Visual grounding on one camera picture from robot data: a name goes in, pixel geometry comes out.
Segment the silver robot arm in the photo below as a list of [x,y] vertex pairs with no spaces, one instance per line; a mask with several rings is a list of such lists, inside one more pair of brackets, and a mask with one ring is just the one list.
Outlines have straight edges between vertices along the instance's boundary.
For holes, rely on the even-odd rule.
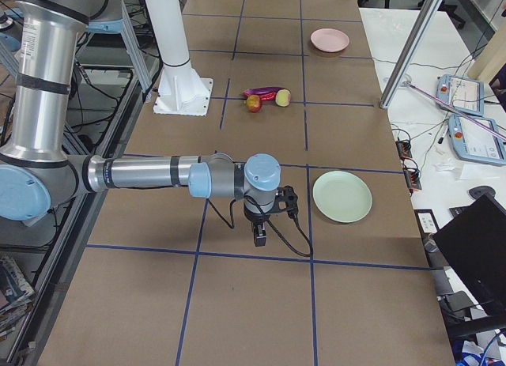
[[62,136],[77,40],[89,23],[115,13],[122,0],[17,0],[24,14],[10,140],[1,148],[1,215],[43,216],[78,195],[113,188],[187,187],[196,198],[244,204],[256,246],[280,212],[281,168],[268,154],[233,161],[223,153],[187,157],[69,156]]

